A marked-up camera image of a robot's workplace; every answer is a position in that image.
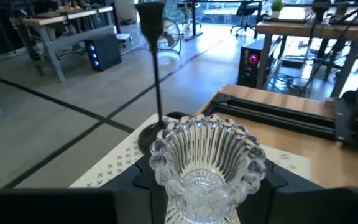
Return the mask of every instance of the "black floor tape line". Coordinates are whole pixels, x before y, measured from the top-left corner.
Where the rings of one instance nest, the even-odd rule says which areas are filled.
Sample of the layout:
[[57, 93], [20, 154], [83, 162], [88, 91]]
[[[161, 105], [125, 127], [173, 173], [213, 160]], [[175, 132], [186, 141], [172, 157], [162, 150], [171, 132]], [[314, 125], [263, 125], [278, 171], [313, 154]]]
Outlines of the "black floor tape line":
[[[208, 48], [207, 50], [205, 50], [204, 52], [200, 52], [196, 55], [194, 55], [193, 57], [189, 58], [186, 62], [184, 62], [182, 65], [180, 65], [179, 67], [177, 67], [176, 69], [174, 69], [174, 71], [164, 75], [163, 78], [160, 79], [160, 82], [165, 81], [167, 78], [169, 78], [170, 76], [172, 76], [174, 73], [176, 73], [177, 71], [179, 71], [180, 69], [182, 69], [184, 66], [188, 65], [191, 61], [193, 61], [194, 59], [196, 59], [197, 57], [203, 55], [204, 53], [206, 53], [207, 51], [209, 51], [210, 49], [212, 49], [213, 47], [217, 46], [218, 44], [220, 44], [224, 39], [221, 39], [220, 41], [216, 42], [214, 45], [212, 45], [210, 48]], [[65, 103], [63, 101], [60, 101], [58, 99], [52, 98], [50, 96], [44, 95], [42, 93], [36, 92], [34, 90], [28, 89], [26, 87], [20, 86], [16, 83], [12, 83], [10, 81], [4, 80], [2, 78], [0, 78], [0, 82], [5, 83], [7, 85], [16, 87], [20, 90], [29, 92], [35, 96], [39, 96], [45, 100], [49, 100], [52, 101], [54, 103], [57, 103], [61, 106], [67, 107], [69, 109], [75, 110], [79, 113], [85, 112], [83, 114], [88, 115], [92, 118], [95, 118], [93, 116], [97, 116], [99, 122], [97, 122], [96, 124], [94, 124], [92, 127], [90, 127], [89, 129], [85, 130], [84, 132], [82, 132], [80, 135], [78, 135], [77, 137], [75, 137], [74, 139], [72, 139], [71, 141], [69, 141], [68, 143], [64, 144], [61, 148], [57, 149], [56, 151], [54, 151], [53, 153], [51, 153], [51, 155], [47, 156], [45, 159], [41, 160], [40, 162], [38, 162], [35, 166], [31, 167], [29, 170], [25, 171], [23, 174], [21, 174], [20, 176], [16, 177], [14, 180], [10, 181], [7, 185], [5, 185], [3, 188], [4, 189], [10, 189], [10, 188], [14, 188], [16, 186], [18, 186], [20, 183], [22, 183], [23, 181], [25, 181], [27, 178], [29, 178], [30, 176], [32, 176], [34, 173], [36, 173], [38, 170], [40, 170], [41, 168], [43, 168], [44, 166], [46, 166], [49, 162], [51, 162], [52, 160], [54, 160], [56, 157], [60, 156], [61, 154], [63, 154], [65, 151], [69, 150], [69, 148], [71, 148], [72, 146], [74, 146], [76, 143], [80, 142], [82, 139], [84, 139], [85, 137], [87, 137], [89, 134], [91, 134], [96, 128], [100, 127], [102, 124], [105, 123], [106, 120], [108, 121], [112, 121], [110, 120], [113, 116], [117, 115], [119, 112], [121, 112], [122, 110], [124, 110], [125, 108], [127, 108], [129, 105], [131, 105], [133, 102], [135, 102], [136, 100], [138, 100], [140, 97], [144, 96], [146, 93], [148, 93], [150, 90], [152, 90], [155, 85], [151, 85], [149, 87], [147, 87], [144, 91], [140, 92], [138, 95], [136, 95], [135, 97], [133, 97], [131, 100], [129, 100], [128, 102], [124, 103], [122, 106], [120, 106], [118, 109], [116, 109], [115, 111], [113, 111], [112, 113], [110, 113], [106, 118], [98, 115], [98, 114], [94, 114], [90, 111], [87, 111], [83, 108], [79, 108], [77, 106]], [[134, 131], [133, 128], [130, 128], [128, 126], [125, 126], [121, 123], [112, 121], [114, 123], [114, 127], [118, 128], [119, 125], [121, 130], [123, 131], [127, 131], [128, 133], [131, 133]]]
[[[178, 72], [179, 70], [181, 70], [183, 67], [185, 67], [186, 65], [188, 65], [190, 62], [192, 62], [194, 59], [198, 58], [199, 56], [205, 54], [207, 51], [211, 50], [213, 47], [217, 46], [218, 44], [220, 44], [222, 41], [224, 41], [225, 38], [221, 39], [220, 41], [216, 42], [215, 44], [213, 44], [211, 47], [209, 47], [208, 49], [206, 49], [203, 52], [200, 52], [194, 56], [192, 56], [191, 58], [189, 58], [188, 60], [186, 60], [184, 63], [182, 63], [180, 66], [178, 66], [177, 68], [174, 68], [172, 72], [164, 75], [164, 77], [160, 78], [160, 83], [164, 82], [165, 80], [167, 80], [169, 77], [171, 77], [173, 74], [175, 74], [176, 72]], [[146, 93], [148, 93], [150, 90], [152, 90], [155, 87], [155, 84], [150, 85], [149, 87], [147, 87], [145, 90], [143, 90], [142, 92], [140, 92], [138, 95], [136, 95], [135, 97], [133, 97], [132, 99], [130, 99], [128, 102], [124, 103], [122, 106], [118, 107], [115, 111], [111, 112], [109, 115], [107, 115], [108, 119], [111, 119], [112, 117], [114, 117], [115, 115], [117, 115], [118, 113], [120, 113], [121, 111], [123, 111], [124, 109], [126, 109], [129, 105], [133, 104], [133, 102], [137, 101], [138, 99], [140, 99], [142, 96], [146, 95]]]
[[79, 106], [75, 106], [73, 104], [64, 102], [62, 100], [58, 100], [56, 98], [53, 98], [53, 97], [48, 96], [48, 95], [45, 95], [43, 93], [39, 93], [39, 92], [37, 92], [35, 90], [32, 90], [32, 89], [27, 88], [27, 87], [24, 87], [24, 86], [19, 85], [17, 83], [5, 80], [3, 78], [0, 78], [0, 82], [3, 83], [3, 84], [7, 84], [9, 86], [12, 86], [14, 88], [20, 89], [20, 90], [22, 90], [24, 92], [27, 92], [27, 93], [33, 94], [35, 96], [41, 97], [41, 98], [43, 98], [45, 100], [54, 102], [54, 103], [56, 103], [56, 104], [58, 104], [60, 106], [64, 106], [64, 107], [66, 107], [68, 109], [71, 109], [73, 111], [79, 112], [79, 113], [81, 113], [83, 115], [87, 115], [87, 116], [89, 116], [91, 118], [94, 118], [94, 119], [96, 119], [96, 120], [98, 120], [100, 122], [103, 122], [105, 124], [110, 124], [111, 126], [113, 126], [115, 128], [118, 128], [118, 129], [120, 129], [122, 131], [126, 131], [128, 133], [131, 133], [131, 132], [133, 132], [135, 130], [135, 129], [129, 127], [129, 126], [126, 126], [125, 124], [121, 124], [121, 123], [118, 123], [117, 121], [110, 120], [108, 118], [105, 118], [104, 116], [98, 115], [98, 114], [96, 114], [94, 112], [90, 112], [90, 111], [88, 111], [88, 110], [86, 110], [84, 108], [80, 108]]
[[7, 185], [3, 187], [3, 189], [10, 189], [18, 186], [20, 183], [25, 181], [27, 178], [35, 174], [38, 170], [46, 166], [49, 162], [54, 160], [56, 157], [63, 154], [65, 151], [67, 151], [69, 148], [74, 146], [76, 143], [80, 142], [82, 139], [87, 137], [89, 134], [91, 134], [96, 128], [100, 127], [103, 123], [98, 122], [94, 124], [92, 127], [87, 129], [86, 131], [82, 132], [79, 136], [75, 137], [68, 143], [64, 144], [60, 149], [54, 151], [51, 153], [51, 155], [47, 156], [45, 159], [42, 159], [40, 162], [38, 162], [35, 166], [31, 167], [29, 170], [25, 171], [20, 176], [16, 177], [14, 180], [10, 181]]

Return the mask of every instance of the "red light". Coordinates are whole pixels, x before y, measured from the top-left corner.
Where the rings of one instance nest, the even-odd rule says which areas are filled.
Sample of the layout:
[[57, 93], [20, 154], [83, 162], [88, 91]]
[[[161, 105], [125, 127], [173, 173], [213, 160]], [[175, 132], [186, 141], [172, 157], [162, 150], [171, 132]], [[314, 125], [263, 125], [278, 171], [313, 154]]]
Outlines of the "red light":
[[248, 57], [248, 63], [250, 65], [257, 65], [259, 62], [259, 58], [256, 54], [252, 54]]

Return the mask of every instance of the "glass vase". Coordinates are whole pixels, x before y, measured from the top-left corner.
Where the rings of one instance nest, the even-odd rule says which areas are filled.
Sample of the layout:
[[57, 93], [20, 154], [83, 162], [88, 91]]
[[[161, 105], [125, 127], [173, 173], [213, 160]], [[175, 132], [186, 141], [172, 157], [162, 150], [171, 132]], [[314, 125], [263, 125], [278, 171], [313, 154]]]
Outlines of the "glass vase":
[[166, 223], [239, 223], [236, 208], [266, 173], [259, 140], [215, 114], [169, 122], [150, 151], [169, 197]]

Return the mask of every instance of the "gray floor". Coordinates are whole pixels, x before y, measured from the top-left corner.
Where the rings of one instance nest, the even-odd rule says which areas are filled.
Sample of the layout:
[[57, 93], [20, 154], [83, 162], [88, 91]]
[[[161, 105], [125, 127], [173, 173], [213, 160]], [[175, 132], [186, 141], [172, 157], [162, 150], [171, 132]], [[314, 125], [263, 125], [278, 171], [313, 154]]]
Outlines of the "gray floor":
[[[164, 113], [195, 113], [223, 84], [236, 82], [240, 46], [252, 39], [236, 39], [229, 34], [229, 28], [203, 25], [204, 34], [184, 42], [180, 57], [173, 53], [159, 55], [160, 76], [168, 75], [162, 83]], [[134, 32], [135, 39], [123, 51], [144, 46], [137, 29], [125, 29]], [[65, 83], [59, 83], [50, 72], [40, 77], [28, 56], [21, 55], [0, 62], [0, 77], [101, 116], [112, 113], [112, 120], [132, 128], [156, 113], [155, 89], [121, 108], [154, 82], [148, 51], [125, 54], [122, 64], [104, 72], [92, 71], [86, 57], [68, 60], [64, 69]], [[352, 83], [357, 82], [358, 76], [355, 77]], [[317, 93], [312, 98], [328, 96], [333, 83], [332, 77], [328, 82], [315, 82]], [[6, 114], [0, 118], [0, 187], [98, 122], [2, 83], [0, 105]], [[99, 125], [76, 144], [64, 146], [68, 148], [65, 152], [17, 183], [18, 187], [68, 187], [128, 134], [108, 124]]]

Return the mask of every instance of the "wooden table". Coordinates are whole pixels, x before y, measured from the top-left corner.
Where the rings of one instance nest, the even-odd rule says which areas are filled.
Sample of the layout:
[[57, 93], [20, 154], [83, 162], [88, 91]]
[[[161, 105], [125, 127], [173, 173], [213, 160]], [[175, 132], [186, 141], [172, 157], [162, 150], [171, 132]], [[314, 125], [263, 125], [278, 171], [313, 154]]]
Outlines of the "wooden table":
[[[284, 8], [280, 13], [281, 19], [304, 19], [311, 12], [310, 8]], [[287, 22], [265, 22], [262, 21], [257, 24], [257, 32], [265, 34], [265, 43], [262, 56], [260, 59], [260, 67], [258, 71], [257, 88], [262, 88], [265, 76], [265, 68], [267, 65], [267, 57], [270, 51], [270, 44], [273, 35], [284, 36], [297, 36], [297, 37], [310, 37], [312, 24], [293, 24]], [[313, 37], [324, 39], [338, 39], [342, 32], [346, 30], [347, 26], [329, 26], [329, 25], [316, 25], [313, 32]], [[336, 80], [333, 89], [332, 97], [339, 96], [342, 88], [351, 72], [351, 68], [358, 56], [358, 26], [350, 26], [344, 38], [352, 40], [351, 51], [349, 52], [345, 64], [341, 70], [341, 74]]]
[[[99, 13], [111, 12], [112, 10], [113, 10], [113, 8], [111, 6], [102, 7], [99, 9]], [[78, 12], [73, 13], [73, 14], [68, 14], [67, 18], [69, 20], [78, 19], [78, 18], [86, 17], [86, 16], [92, 16], [92, 15], [95, 15], [98, 13], [98, 11], [96, 9], [87, 10], [87, 11], [79, 11], [78, 9], [73, 9], [73, 11], [78, 11]], [[14, 26], [19, 25], [20, 20], [21, 20], [24, 25], [31, 26], [31, 27], [44, 26], [44, 25], [53, 24], [56, 22], [67, 21], [66, 16], [60, 16], [59, 14], [57, 14], [59, 12], [70, 13], [67, 10], [57, 11], [57, 12], [46, 12], [46, 13], [39, 14], [40, 16], [42, 16], [44, 18], [25, 18], [25, 19], [10, 18], [9, 20], [10, 20], [11, 24]]]
[[[64, 82], [65, 76], [63, 74], [63, 70], [60, 66], [59, 59], [55, 52], [62, 47], [79, 43], [94, 35], [115, 33], [112, 17], [109, 15], [105, 17], [107, 20], [106, 21], [107, 25], [104, 27], [90, 29], [84, 32], [77, 33], [75, 35], [70, 35], [56, 40], [50, 40], [46, 30], [47, 26], [57, 22], [66, 22], [72, 19], [78, 19], [82, 17], [89, 18], [98, 13], [111, 13], [111, 12], [113, 12], [113, 8], [111, 6], [108, 6], [108, 7], [101, 7], [99, 8], [99, 10], [93, 9], [87, 11], [78, 11], [76, 13], [68, 14], [67, 16], [57, 16], [57, 17], [46, 16], [46, 18], [24, 18], [24, 19], [10, 18], [9, 20], [12, 23], [12, 25], [15, 27], [15, 29], [18, 31], [23, 41], [23, 44], [26, 47], [27, 52], [29, 53], [31, 59], [33, 60], [34, 65], [38, 70], [38, 72], [41, 75], [43, 75], [41, 66], [52, 67], [55, 70], [59, 80], [61, 82]], [[89, 19], [89, 23], [91, 24], [91, 27], [94, 28], [92, 19]], [[40, 61], [40, 57], [38, 55], [38, 52], [34, 49], [34, 43], [31, 41], [31, 37], [29, 36], [27, 27], [33, 27], [39, 33], [43, 46], [45, 49], [47, 49], [44, 50], [44, 52], [48, 53], [47, 57], [50, 59], [49, 62]]]
[[[318, 114], [328, 118], [334, 117], [333, 107], [322, 101], [236, 85], [226, 85], [219, 92], [240, 99]], [[199, 110], [199, 113], [208, 104], [209, 102]], [[338, 142], [295, 133], [242, 118], [230, 117], [225, 114], [219, 115], [233, 118], [236, 123], [247, 126], [250, 133], [257, 136], [260, 142], [266, 146], [310, 158], [312, 161], [311, 180], [314, 183], [327, 188], [358, 186], [358, 150], [341, 147]]]

